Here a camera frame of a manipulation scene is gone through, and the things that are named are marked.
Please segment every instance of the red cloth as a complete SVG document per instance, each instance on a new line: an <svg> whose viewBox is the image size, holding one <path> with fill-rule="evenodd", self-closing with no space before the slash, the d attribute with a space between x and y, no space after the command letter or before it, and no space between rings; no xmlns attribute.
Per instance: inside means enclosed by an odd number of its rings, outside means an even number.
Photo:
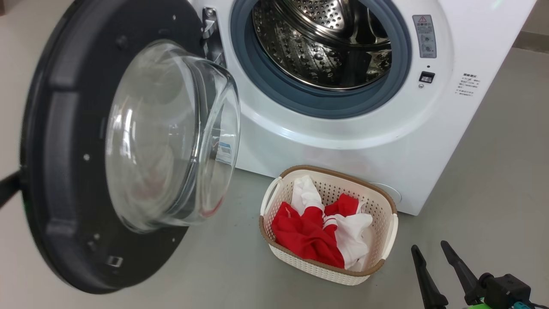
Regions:
<svg viewBox="0 0 549 309"><path fill-rule="evenodd" d="M345 261L335 240L337 225L330 224L323 229L322 215L321 209L307 207L300 217L283 202L272 223L276 242L305 260L344 268Z"/></svg>
<svg viewBox="0 0 549 309"><path fill-rule="evenodd" d="M347 217L356 214L357 208L358 200L356 198L350 197L347 194L341 194L337 201L329 206L326 206L324 213L327 216L341 214L343 217Z"/></svg>

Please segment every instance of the brown basket rim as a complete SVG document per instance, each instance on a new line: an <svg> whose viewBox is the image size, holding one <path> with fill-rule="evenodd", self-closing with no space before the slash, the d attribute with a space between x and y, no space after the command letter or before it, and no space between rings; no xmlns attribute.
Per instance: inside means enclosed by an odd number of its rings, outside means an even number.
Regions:
<svg viewBox="0 0 549 309"><path fill-rule="evenodd" d="M380 189L380 188L378 188L378 187L376 187L376 186L374 186L370 183L367 183L364 180L358 179L358 178L353 177L353 176L349 176L349 175L346 175L346 174L343 174L343 173L340 173L340 172L336 172L336 171L333 171L333 170L329 170L329 169L326 169L326 168L314 167L314 166L311 166L311 165L298 165L298 166L290 167L287 170L283 171L282 174L280 174L280 177L284 178L289 173L295 172L297 170L310 170L310 171L313 171L313 172L319 172L319 173L339 177L339 178L351 181L353 183L365 186L369 189L372 189L372 190L380 193L381 195L383 195L383 197L385 197L389 201L389 204L391 205L391 210L393 211L393 214L397 214L395 202L393 201L393 199L385 191L383 191L382 189ZM365 269L364 271L361 271L361 272L352 272L352 271L348 271L347 269L337 268L337 267L327 265L327 264L324 264L324 263L321 263L321 262L317 262L317 261L314 261L314 260L302 259L299 256L297 256L295 253L293 253L290 250L286 249L285 247L277 244L274 240L271 240L269 238L269 236L267 235L267 232L265 231L264 220L265 219L263 218L263 216L259 216L259 231L261 232L261 235L263 236L263 239L265 239L265 241L269 245L271 245L271 246L281 250L282 252L284 252L286 254L289 254L289 255L297 258L297 259L300 259L300 260L305 261L309 264L318 266L320 268L324 268L324 269L327 269L329 271L340 273L340 274L349 275L349 276L352 276L352 277L365 277L365 276L371 275L371 274L375 273L376 271L378 271L383 266L383 264L385 263L385 259L380 259L377 262L376 265L374 265L373 267L371 267L369 269Z"/></svg>

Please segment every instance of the gray sticker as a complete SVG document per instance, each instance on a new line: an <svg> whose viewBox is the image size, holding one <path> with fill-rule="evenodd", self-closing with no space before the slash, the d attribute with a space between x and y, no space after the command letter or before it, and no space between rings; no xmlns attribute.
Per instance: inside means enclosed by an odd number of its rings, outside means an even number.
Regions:
<svg viewBox="0 0 549 309"><path fill-rule="evenodd" d="M412 17L419 41L419 56L421 58L436 58L435 26L431 15L414 15Z"/></svg>

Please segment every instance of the clothes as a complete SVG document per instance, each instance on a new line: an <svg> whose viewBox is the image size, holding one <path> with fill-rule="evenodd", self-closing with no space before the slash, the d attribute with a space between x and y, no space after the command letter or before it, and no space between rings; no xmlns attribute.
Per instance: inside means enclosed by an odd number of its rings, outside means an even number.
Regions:
<svg viewBox="0 0 549 309"><path fill-rule="evenodd" d="M296 179L292 205L283 202L272 222L276 242L305 260L361 271L368 254L362 233L372 216L346 194L326 207L321 201L309 176Z"/></svg>
<svg viewBox="0 0 549 309"><path fill-rule="evenodd" d="M315 184L310 176L294 180L294 190L292 192L292 207L300 216L303 215L307 207L317 207L324 211L322 198L316 190Z"/></svg>

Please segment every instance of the beige basket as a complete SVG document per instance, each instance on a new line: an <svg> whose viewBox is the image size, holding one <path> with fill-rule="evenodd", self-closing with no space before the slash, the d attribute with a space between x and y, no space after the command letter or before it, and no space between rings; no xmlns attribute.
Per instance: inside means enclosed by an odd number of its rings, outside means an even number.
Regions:
<svg viewBox="0 0 549 309"><path fill-rule="evenodd" d="M272 221L282 202L292 202L294 180L305 175L309 175L315 183L324 205L332 204L342 193L359 201L366 201L361 211L371 214L373 222L362 234L369 252L364 270L361 272L347 271L317 261L304 260L275 242L276 237L271 229ZM380 188L345 174L305 165L286 170L271 183L263 197L260 214L261 235L275 256L306 273L345 285L362 283L381 268L393 247L399 225L393 200Z"/></svg>

